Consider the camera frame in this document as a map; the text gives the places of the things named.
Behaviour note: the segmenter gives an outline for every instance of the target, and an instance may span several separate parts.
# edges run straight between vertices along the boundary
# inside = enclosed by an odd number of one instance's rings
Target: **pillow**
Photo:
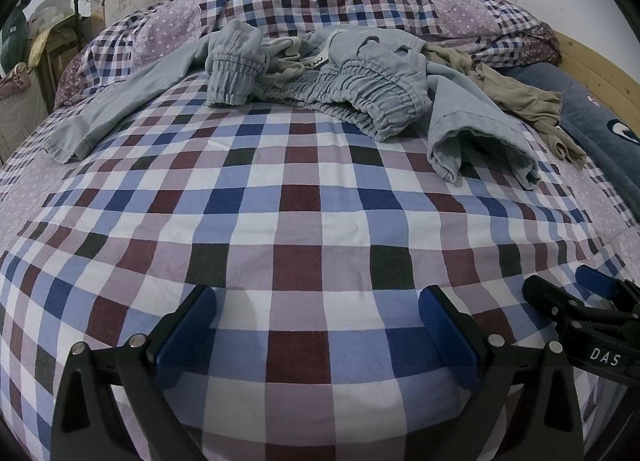
[[[131,73],[200,38],[200,14],[200,0],[160,4],[134,38]]]
[[[546,62],[501,69],[522,83],[562,92],[560,126],[591,156],[640,220],[640,139],[575,78]]]

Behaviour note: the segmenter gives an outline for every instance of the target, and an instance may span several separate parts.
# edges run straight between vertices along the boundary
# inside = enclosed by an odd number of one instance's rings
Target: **stuffed animal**
[[[2,51],[0,65],[5,73],[10,72],[16,64],[22,62],[24,47],[27,43],[27,18],[22,11],[31,0],[20,0],[2,26]]]

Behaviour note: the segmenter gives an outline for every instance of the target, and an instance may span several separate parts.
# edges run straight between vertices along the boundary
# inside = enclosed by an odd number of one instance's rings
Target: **black clamp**
[[[472,392],[460,417],[429,461],[475,461],[512,385],[520,399],[496,461],[581,461],[582,420],[574,370],[560,343],[543,349],[507,345],[486,336],[438,286],[422,290],[420,318],[458,384]]]
[[[580,266],[576,281],[613,302],[616,310],[585,306],[533,275],[522,288],[525,300],[556,322],[558,341],[572,365],[630,387],[640,385],[640,289]]]
[[[177,383],[215,315],[215,292],[199,285],[148,336],[95,351],[74,344],[54,408],[51,461],[140,461],[110,385],[123,386],[155,460],[206,461],[161,391]]]

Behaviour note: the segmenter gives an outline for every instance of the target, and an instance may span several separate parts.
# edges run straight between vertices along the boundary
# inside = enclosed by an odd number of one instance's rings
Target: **metal screw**
[[[71,346],[71,354],[79,355],[80,353],[84,353],[86,349],[86,344],[84,342],[76,342]]]
[[[140,347],[141,345],[144,345],[145,342],[146,336],[142,333],[138,333],[129,338],[129,345],[131,347]]]
[[[489,343],[494,347],[502,347],[504,338],[501,335],[489,335]]]
[[[555,340],[551,340],[551,342],[549,342],[549,349],[552,353],[559,354],[562,352],[562,344]]]

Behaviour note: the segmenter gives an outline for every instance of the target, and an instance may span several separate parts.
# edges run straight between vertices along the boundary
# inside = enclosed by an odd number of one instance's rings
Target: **plaid bed sheet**
[[[441,285],[486,331],[541,346],[554,331],[522,298],[527,275],[585,300],[578,264],[624,266],[524,124],[538,189],[480,158],[454,186],[411,130],[375,143],[313,111],[212,109],[206,85],[189,76],[126,118],[1,255],[0,409],[36,460],[50,457],[70,346],[148,332],[199,283],[218,289],[221,310],[166,398],[209,459],[424,459],[465,394],[420,322],[421,288]],[[0,192],[79,108],[28,139]],[[586,433],[597,377],[576,370],[575,381]]]
[[[479,32],[460,39],[458,43],[475,60],[502,67],[559,59],[555,35],[528,11],[505,0],[473,1],[495,17],[498,30],[498,34]],[[237,18],[270,38],[300,35],[327,25],[361,24],[399,28],[433,43],[451,42],[440,38],[443,28],[431,0],[200,0],[199,5],[202,35]],[[78,82],[70,88],[77,89],[70,93],[74,102],[130,74],[136,35],[157,6],[116,22],[87,46],[72,66],[74,76],[63,77],[65,82]]]

